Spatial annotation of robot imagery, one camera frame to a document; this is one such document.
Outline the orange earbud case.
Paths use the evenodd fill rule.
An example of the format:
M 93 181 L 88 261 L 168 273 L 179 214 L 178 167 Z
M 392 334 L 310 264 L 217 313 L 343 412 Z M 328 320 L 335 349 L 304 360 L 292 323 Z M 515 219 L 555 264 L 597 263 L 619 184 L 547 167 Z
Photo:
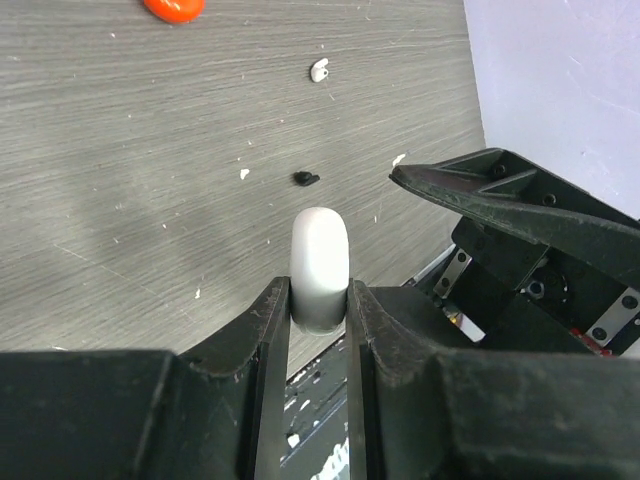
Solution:
M 157 18 L 170 24 L 189 23 L 200 16 L 205 0 L 143 0 L 143 5 Z

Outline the white earbud case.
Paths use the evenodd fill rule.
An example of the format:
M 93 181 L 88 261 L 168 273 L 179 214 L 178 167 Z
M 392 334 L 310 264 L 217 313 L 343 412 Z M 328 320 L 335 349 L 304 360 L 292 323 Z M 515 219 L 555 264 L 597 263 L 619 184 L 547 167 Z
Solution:
M 349 239 L 342 217 L 325 207 L 301 211 L 291 239 L 291 316 L 301 330 L 328 335 L 341 325 L 350 279 Z

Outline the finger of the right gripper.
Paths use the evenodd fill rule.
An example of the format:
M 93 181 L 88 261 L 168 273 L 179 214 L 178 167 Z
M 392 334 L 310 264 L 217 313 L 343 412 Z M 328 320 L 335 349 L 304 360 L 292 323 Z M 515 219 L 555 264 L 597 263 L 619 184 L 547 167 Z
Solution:
M 431 203 L 639 287 L 639 223 L 524 157 L 488 148 L 389 175 Z

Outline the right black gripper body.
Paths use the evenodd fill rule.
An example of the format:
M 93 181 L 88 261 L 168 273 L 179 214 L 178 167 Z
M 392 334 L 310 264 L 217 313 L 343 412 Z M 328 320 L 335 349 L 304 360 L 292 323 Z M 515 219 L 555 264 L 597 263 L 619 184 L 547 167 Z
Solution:
M 638 357 L 638 290 L 467 218 L 452 240 L 413 285 L 476 346 Z

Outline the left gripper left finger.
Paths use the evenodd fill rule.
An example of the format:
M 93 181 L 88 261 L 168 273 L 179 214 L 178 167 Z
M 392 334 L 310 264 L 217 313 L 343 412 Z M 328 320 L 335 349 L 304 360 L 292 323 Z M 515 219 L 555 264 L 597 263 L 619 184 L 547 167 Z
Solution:
M 3 354 L 2 477 L 278 478 L 289 289 L 273 279 L 182 354 Z

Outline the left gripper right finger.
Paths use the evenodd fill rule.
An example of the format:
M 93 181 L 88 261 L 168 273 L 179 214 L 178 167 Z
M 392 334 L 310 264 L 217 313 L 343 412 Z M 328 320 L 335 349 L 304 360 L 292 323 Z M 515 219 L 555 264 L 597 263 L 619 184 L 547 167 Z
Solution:
M 635 479 L 639 364 L 475 347 L 412 288 L 349 285 L 355 479 Z

